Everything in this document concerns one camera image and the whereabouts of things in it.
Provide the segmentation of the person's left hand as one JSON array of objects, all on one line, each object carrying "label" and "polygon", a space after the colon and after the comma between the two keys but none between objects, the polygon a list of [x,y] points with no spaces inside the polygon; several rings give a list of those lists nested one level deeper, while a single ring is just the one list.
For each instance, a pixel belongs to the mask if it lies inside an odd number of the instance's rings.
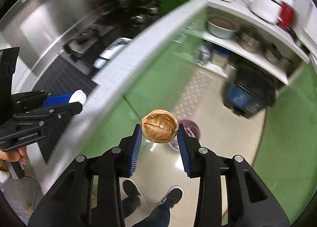
[{"label": "person's left hand", "polygon": [[8,171],[8,167],[6,166],[5,162],[20,162],[22,165],[25,165],[26,163],[26,147],[20,147],[17,151],[9,151],[4,152],[0,150],[0,170],[1,171]]}]

